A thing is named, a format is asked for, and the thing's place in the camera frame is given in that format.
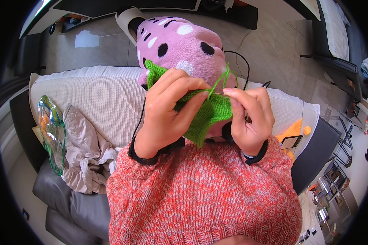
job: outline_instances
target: white polka dot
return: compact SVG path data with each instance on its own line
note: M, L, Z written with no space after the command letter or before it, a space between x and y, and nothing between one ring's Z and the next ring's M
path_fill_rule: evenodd
M193 31L192 26L190 25L182 25L177 29L177 34L185 35Z
M153 39L150 40L149 44L147 45L147 47L151 48L152 45L154 44L154 42L157 40L157 37L154 37Z
M159 26L160 26L160 25L163 25L163 24L165 24L167 21L168 21L168 20L163 20L163 21L161 21L160 23L158 23L158 25L159 25Z
M191 63L188 62L188 61L186 61L186 60L180 61L177 64L176 69L182 69L182 70L184 70L190 76L193 73L193 67L192 67Z
M148 31L148 30L146 30L145 32L143 32L142 37L144 37L144 36L146 35L147 31Z

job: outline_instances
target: beige blanket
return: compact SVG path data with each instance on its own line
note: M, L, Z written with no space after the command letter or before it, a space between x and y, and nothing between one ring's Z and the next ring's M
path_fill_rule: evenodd
M62 179L74 191L106 194L106 181L116 170L120 148L114 149L71 104L64 110L63 120L68 164L64 166Z

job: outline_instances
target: hand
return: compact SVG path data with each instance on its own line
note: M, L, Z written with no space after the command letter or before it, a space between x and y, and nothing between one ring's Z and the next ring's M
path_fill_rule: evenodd
M264 141L270 137L275 122L266 89L224 89L224 94L230 96L233 140L246 155L257 156ZM245 121L244 109L250 117L249 122Z
M140 158L152 158L158 150L177 141L189 128L209 92L193 96L180 112L174 109L176 102L188 91L209 89L201 78L191 78L176 68L165 72L147 91L143 127L134 142L134 149Z

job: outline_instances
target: knitting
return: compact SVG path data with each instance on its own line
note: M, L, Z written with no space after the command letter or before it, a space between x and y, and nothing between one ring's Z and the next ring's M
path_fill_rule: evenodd
M150 71L147 77L147 87L148 89L150 89L154 85L154 83L167 71L167 69L153 64L151 60L145 61L145 66ZM226 65L226 72L223 73L221 77L215 82L213 88L195 90L190 94L182 97L176 103L174 110L180 111L186 104L186 102L190 98L192 98L192 96L202 91L210 91L208 98L203 102L199 111L193 118L190 127L184 133L184 137L195 143L198 148L201 148L203 146L203 141L206 137L206 133L213 124L219 121L228 120L232 117L229 98L214 93L217 84L223 77L225 77L223 83L223 87L225 88L226 80L229 73L233 73L233 71L229 70L228 63Z

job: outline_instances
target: tiled floor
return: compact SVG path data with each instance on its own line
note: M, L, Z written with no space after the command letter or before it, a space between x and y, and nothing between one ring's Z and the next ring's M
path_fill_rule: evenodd
M300 58L312 52L312 26L308 20L279 22L259 12L258 27L250 31L196 14L146 12L144 15L182 17L211 29L221 37L225 51L236 51L246 58L250 64L250 81L271 81L270 87L320 104L321 116L328 107L332 115L338 115L346 106L347 94L330 84L319 64L313 59ZM248 68L240 57L237 57L238 66L235 54L227 53L226 61L236 74L246 78ZM47 66L45 74L50 74L96 65L138 66L138 59L136 48L114 17L108 17L65 34L58 31L51 36L46 34L42 65Z

